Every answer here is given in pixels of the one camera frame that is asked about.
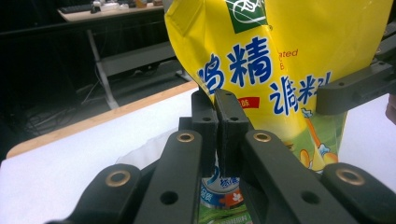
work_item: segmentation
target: chicken bouillon bag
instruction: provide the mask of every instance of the chicken bouillon bag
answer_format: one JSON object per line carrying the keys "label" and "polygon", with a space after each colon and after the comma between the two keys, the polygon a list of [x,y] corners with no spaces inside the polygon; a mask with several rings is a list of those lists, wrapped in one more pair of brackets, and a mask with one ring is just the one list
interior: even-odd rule
{"label": "chicken bouillon bag", "polygon": [[[392,0],[174,0],[165,22],[181,64],[212,100],[217,88],[233,92],[255,129],[276,134],[305,167],[320,173],[338,161],[346,114],[316,114],[317,89],[370,64],[391,5]],[[218,188],[238,179],[217,179],[217,191],[203,180],[201,200],[230,208],[212,199],[227,201]],[[228,192],[242,200],[237,187]],[[202,222],[250,221],[248,215],[224,217]]]}

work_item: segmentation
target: dark floor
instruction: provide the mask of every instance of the dark floor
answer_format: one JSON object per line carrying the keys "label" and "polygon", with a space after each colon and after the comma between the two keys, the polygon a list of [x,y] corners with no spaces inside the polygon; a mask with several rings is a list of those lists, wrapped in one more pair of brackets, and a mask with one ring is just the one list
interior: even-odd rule
{"label": "dark floor", "polygon": [[[176,60],[162,62],[109,78],[110,88],[119,106],[127,105],[160,91],[185,83],[179,76],[181,65]],[[84,119],[110,110],[101,83],[92,83],[77,90],[78,101],[73,104],[41,105],[26,111],[28,118],[23,140],[53,132]]]}

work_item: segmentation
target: yellow packaging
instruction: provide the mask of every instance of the yellow packaging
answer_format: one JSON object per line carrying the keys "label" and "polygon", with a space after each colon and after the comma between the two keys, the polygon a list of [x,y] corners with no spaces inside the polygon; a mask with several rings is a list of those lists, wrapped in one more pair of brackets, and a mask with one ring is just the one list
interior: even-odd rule
{"label": "yellow packaging", "polygon": [[165,15],[183,67],[213,99],[232,91],[255,129],[304,166],[338,161],[346,114],[315,113],[319,86],[370,64],[392,0],[174,0]]}

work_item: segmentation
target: brass screw insert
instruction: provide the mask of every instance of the brass screw insert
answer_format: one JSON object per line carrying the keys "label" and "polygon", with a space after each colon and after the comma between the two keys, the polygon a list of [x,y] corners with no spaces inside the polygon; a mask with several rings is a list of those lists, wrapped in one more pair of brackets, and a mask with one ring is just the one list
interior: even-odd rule
{"label": "brass screw insert", "polygon": [[[115,179],[115,175],[121,175],[121,179]],[[106,184],[109,187],[116,188],[123,186],[126,184],[129,180],[131,179],[131,174],[128,171],[124,170],[118,170],[118,171],[113,171],[111,174],[109,174],[106,178]]]}

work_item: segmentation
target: white table surface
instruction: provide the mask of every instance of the white table surface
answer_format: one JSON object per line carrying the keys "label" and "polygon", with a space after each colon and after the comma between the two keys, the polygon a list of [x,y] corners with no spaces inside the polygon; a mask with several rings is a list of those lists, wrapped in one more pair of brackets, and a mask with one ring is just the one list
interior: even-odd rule
{"label": "white table surface", "polygon": [[[44,223],[70,215],[101,170],[191,115],[192,92],[3,161],[0,223]],[[339,157],[396,192],[396,126],[385,117],[387,101],[383,96],[349,112]]]}

